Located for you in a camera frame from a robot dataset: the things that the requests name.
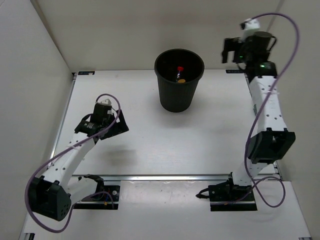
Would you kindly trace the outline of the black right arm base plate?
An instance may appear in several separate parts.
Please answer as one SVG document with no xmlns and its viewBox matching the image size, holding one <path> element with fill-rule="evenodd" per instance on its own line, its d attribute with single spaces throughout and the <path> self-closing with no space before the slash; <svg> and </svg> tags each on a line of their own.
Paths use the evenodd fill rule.
<svg viewBox="0 0 320 240">
<path fill-rule="evenodd" d="M 220 183 L 208 186 L 211 212 L 257 211 L 255 196 L 250 186 L 236 189 L 230 184 Z"/>
</svg>

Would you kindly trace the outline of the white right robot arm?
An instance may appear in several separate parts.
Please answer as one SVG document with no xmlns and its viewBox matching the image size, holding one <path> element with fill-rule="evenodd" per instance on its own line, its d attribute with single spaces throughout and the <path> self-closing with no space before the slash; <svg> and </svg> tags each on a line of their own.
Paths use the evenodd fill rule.
<svg viewBox="0 0 320 240">
<path fill-rule="evenodd" d="M 240 202 L 258 187 L 255 177 L 265 167 L 281 160 L 296 140 L 283 119 L 277 80 L 279 74 L 269 55 L 277 38 L 269 32 L 257 31 L 243 42 L 225 39 L 223 54 L 234 51 L 234 62 L 243 63 L 243 72 L 255 110 L 255 119 L 245 144 L 244 160 L 225 182 L 208 186 L 196 197 L 211 199 L 216 205 Z"/>
</svg>

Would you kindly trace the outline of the clear bottle red label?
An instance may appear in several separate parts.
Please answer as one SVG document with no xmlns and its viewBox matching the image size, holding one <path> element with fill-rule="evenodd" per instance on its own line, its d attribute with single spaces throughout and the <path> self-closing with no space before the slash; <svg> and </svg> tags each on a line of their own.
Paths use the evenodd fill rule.
<svg viewBox="0 0 320 240">
<path fill-rule="evenodd" d="M 184 71 L 184 68 L 182 66 L 177 67 L 176 75 L 175 75 L 175 81 L 179 82 L 181 79 L 181 74 Z"/>
</svg>

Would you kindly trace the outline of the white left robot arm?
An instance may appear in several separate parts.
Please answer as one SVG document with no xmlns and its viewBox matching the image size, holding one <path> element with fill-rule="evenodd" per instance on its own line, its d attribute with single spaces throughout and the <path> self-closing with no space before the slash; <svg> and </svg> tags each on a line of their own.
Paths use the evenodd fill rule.
<svg viewBox="0 0 320 240">
<path fill-rule="evenodd" d="M 67 152 L 56 158 L 50 168 L 33 177 L 27 187 L 29 211 L 62 221 L 71 207 L 90 196 L 100 200 L 105 194 L 103 179 L 86 174 L 76 183 L 70 180 L 87 153 L 98 141 L 129 130 L 120 110 L 113 112 L 109 99 L 96 102 L 93 113 L 82 118 L 67 145 Z"/>
</svg>

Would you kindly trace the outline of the clear bottle green label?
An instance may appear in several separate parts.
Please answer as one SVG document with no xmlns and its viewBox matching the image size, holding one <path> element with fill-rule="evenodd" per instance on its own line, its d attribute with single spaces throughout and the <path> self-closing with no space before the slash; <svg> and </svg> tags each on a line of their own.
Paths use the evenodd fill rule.
<svg viewBox="0 0 320 240">
<path fill-rule="evenodd" d="M 254 115 L 257 116 L 257 106 L 256 104 L 253 104 L 253 112 L 254 112 Z"/>
</svg>

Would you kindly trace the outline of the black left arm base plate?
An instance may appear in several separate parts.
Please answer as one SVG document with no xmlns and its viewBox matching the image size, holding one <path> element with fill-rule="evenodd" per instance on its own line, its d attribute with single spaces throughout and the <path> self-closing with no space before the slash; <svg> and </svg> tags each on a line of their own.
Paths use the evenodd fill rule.
<svg viewBox="0 0 320 240">
<path fill-rule="evenodd" d="M 104 192 L 108 194 L 98 194 L 92 197 L 86 197 L 80 202 L 76 203 L 74 209 L 76 210 L 118 210 L 120 193 L 121 193 L 121 182 L 120 181 L 104 181 Z"/>
</svg>

